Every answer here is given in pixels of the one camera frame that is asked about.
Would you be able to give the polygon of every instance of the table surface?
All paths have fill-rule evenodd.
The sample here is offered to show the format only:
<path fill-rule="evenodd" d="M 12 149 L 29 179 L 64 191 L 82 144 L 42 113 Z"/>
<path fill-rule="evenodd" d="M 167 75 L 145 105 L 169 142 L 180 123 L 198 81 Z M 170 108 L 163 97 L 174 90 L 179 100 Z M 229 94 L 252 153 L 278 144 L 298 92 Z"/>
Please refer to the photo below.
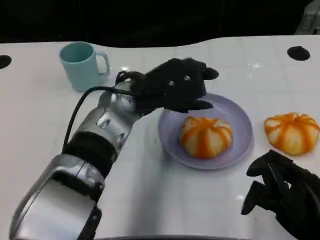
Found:
<path fill-rule="evenodd" d="M 65 42 L 0 44 L 0 55 L 12 63 L 0 70 L 1 210 L 0 239 L 8 239 L 18 203 L 50 160 L 61 151 L 72 111 L 81 93 L 72 89 L 58 53 Z M 287 55 L 292 46 L 310 51 L 307 61 Z M 240 214 L 253 178 L 249 164 L 270 144 L 264 120 L 276 114 L 307 113 L 320 122 L 319 36 L 259 36 L 213 39 L 166 48 L 112 48 L 106 85 L 113 86 L 121 67 L 142 73 L 171 58 L 192 57 L 207 63 L 219 77 L 206 82 L 207 91 L 238 103 L 253 124 L 254 148 L 236 165 L 199 171 L 168 159 L 163 153 L 156 110 L 134 125 L 107 177 L 99 201 L 103 216 L 96 237 L 136 235 L 205 235 L 253 240 L 292 240 L 272 212 L 256 207 Z M 103 71 L 104 63 L 98 59 Z M 74 128 L 97 105 L 90 96 Z M 320 146 L 295 162 L 320 176 Z"/>

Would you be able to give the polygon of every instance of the orange striped bun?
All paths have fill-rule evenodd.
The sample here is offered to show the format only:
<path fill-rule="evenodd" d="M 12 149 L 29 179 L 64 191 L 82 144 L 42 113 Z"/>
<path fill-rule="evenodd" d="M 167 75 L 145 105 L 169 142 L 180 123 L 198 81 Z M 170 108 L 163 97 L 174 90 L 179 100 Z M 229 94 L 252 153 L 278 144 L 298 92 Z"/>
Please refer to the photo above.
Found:
<path fill-rule="evenodd" d="M 319 138 L 317 122 L 307 114 L 291 112 L 269 117 L 264 122 L 269 142 L 290 155 L 310 152 Z"/>
<path fill-rule="evenodd" d="M 184 120 L 180 142 L 191 156 L 212 159 L 230 146 L 232 130 L 218 118 L 189 116 Z"/>

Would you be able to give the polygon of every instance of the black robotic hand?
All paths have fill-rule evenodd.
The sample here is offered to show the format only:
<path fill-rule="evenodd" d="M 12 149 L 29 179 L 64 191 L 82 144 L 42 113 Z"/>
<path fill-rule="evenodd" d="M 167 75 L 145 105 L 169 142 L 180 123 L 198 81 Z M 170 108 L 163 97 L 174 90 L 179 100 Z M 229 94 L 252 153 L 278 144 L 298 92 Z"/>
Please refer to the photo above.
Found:
<path fill-rule="evenodd" d="M 199 98 L 207 92 L 204 80 L 218 77 L 218 72 L 203 62 L 192 58 L 173 58 L 146 74 L 140 72 L 120 72 L 116 84 L 131 79 L 131 91 L 136 111 L 143 115 L 157 108 L 187 113 L 189 110 L 209 109 L 213 106 Z"/>
<path fill-rule="evenodd" d="M 280 153 L 270 150 L 256 159 L 246 173 L 254 181 L 241 214 L 255 206 L 276 214 L 277 221 L 298 240 L 320 239 L 320 179 Z"/>

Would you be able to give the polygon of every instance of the cup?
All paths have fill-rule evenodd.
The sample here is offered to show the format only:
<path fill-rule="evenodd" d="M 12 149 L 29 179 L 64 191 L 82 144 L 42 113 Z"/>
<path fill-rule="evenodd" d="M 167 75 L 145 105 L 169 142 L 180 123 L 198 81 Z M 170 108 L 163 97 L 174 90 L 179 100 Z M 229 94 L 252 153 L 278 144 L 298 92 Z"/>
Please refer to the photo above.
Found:
<path fill-rule="evenodd" d="M 110 74 L 110 64 L 107 54 L 95 51 L 87 42 L 73 42 L 60 50 L 60 61 L 71 85 L 84 92 L 89 88 L 103 83 L 103 77 Z M 102 56 L 106 64 L 106 72 L 99 72 L 97 57 Z"/>

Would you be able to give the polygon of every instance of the lavender plate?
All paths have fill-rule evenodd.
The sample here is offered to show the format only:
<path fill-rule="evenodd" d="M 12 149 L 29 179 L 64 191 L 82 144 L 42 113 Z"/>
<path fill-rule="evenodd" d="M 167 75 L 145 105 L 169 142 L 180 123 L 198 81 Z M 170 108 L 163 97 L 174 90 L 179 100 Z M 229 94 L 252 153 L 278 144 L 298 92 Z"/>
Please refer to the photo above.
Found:
<path fill-rule="evenodd" d="M 246 112 L 233 101 L 219 95 L 208 93 L 202 98 L 213 104 L 213 108 L 179 113 L 164 110 L 158 124 L 162 147 L 172 158 L 196 169 L 214 170 L 230 166 L 242 160 L 253 146 L 253 127 Z M 189 155 L 179 142 L 179 134 L 188 116 L 219 118 L 232 128 L 231 146 L 215 159 L 199 159 Z"/>

